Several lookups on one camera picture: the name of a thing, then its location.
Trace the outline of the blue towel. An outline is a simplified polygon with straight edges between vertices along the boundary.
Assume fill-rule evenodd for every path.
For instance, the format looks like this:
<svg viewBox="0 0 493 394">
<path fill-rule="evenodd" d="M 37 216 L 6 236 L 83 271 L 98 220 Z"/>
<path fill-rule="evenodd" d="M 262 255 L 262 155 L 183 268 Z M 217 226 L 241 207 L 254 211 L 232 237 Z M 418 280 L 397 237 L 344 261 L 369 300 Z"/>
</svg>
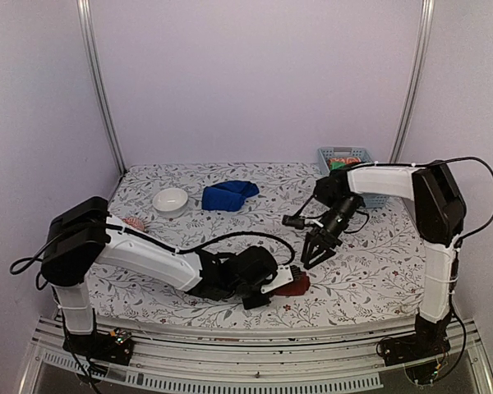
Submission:
<svg viewBox="0 0 493 394">
<path fill-rule="evenodd" d="M 260 193 L 258 186 L 249 181 L 224 181 L 203 190 L 201 207 L 207 211 L 237 212 L 245 201 Z"/>
</svg>

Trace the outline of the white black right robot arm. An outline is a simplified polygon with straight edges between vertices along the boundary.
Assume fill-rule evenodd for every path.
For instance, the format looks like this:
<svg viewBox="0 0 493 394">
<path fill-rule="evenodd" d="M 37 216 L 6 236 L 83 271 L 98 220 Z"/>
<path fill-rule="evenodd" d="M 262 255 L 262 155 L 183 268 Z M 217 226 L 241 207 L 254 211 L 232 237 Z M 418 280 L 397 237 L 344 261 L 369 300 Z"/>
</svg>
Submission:
<svg viewBox="0 0 493 394">
<path fill-rule="evenodd" d="M 327 207 L 305 235 L 301 261 L 306 269 L 330 259 L 341 234 L 363 205 L 365 194 L 413 202 L 417 233 L 426 250 L 424 295 L 408 350 L 427 357 L 443 342 L 452 316 L 451 298 L 458 279 L 458 252 L 466 205 L 449 170 L 437 160 L 426 165 L 351 164 L 316 182 L 313 197 Z"/>
</svg>

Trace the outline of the dark red towel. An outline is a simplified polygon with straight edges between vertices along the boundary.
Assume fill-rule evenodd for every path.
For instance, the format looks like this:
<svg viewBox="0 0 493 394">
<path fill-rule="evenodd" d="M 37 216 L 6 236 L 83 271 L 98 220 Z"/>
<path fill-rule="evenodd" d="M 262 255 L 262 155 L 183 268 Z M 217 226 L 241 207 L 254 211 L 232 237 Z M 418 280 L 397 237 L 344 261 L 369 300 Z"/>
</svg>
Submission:
<svg viewBox="0 0 493 394">
<path fill-rule="evenodd" d="M 291 267 L 293 281 L 274 291 L 275 296 L 303 296 L 309 290 L 311 281 L 305 271 L 297 266 Z"/>
</svg>

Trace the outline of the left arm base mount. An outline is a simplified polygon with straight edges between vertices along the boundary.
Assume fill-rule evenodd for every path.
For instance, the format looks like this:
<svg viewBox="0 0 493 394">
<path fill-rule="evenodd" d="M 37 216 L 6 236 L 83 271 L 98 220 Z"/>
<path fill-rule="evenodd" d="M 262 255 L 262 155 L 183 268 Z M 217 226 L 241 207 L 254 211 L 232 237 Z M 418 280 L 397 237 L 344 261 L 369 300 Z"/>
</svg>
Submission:
<svg viewBox="0 0 493 394">
<path fill-rule="evenodd" d="M 110 333 L 94 330 L 89 335 L 65 332 L 62 348 L 69 353 L 84 356 L 86 359 L 128 366 L 134 345 L 135 342 L 131 339 L 131 334 L 117 328 Z"/>
</svg>

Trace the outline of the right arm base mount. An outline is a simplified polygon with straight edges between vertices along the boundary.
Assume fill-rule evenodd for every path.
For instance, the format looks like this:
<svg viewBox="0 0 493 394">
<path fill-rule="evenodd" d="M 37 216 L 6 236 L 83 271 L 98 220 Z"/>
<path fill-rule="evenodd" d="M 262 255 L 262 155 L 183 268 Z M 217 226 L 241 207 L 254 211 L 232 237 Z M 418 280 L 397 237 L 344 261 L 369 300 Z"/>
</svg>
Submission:
<svg viewBox="0 0 493 394">
<path fill-rule="evenodd" d="M 447 339 L 447 323 L 431 323 L 416 320 L 414 333 L 401 337 L 384 337 L 376 344 L 376 354 L 386 366 L 406 364 L 432 358 L 422 364 L 407 367 L 408 380 L 417 386 L 435 383 L 450 351 Z"/>
</svg>

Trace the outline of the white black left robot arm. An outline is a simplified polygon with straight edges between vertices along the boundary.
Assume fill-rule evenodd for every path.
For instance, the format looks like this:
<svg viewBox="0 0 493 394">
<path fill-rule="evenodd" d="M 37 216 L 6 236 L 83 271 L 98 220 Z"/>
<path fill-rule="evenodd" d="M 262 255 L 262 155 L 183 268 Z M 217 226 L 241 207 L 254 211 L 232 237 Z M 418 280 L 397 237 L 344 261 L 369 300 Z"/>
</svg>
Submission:
<svg viewBox="0 0 493 394">
<path fill-rule="evenodd" d="M 239 254 L 179 250 L 128 226 L 108 211 L 107 200 L 92 197 L 52 220 L 41 265 L 67 331 L 88 356 L 100 355 L 106 347 L 104 335 L 95 330 L 85 282 L 94 263 L 144 274 L 203 299 L 241 296 L 246 308 L 264 305 L 271 291 L 292 278 L 264 247 L 251 246 Z"/>
</svg>

